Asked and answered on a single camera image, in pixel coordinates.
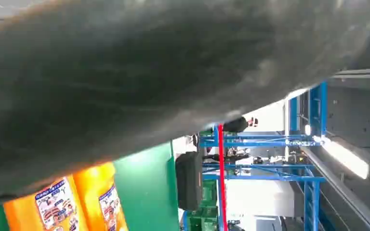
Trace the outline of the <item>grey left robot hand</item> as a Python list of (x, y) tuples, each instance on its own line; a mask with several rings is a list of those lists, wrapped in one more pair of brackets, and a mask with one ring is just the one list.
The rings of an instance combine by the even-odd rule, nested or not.
[(52, 0), (0, 22), (0, 204), (313, 86), (370, 0)]

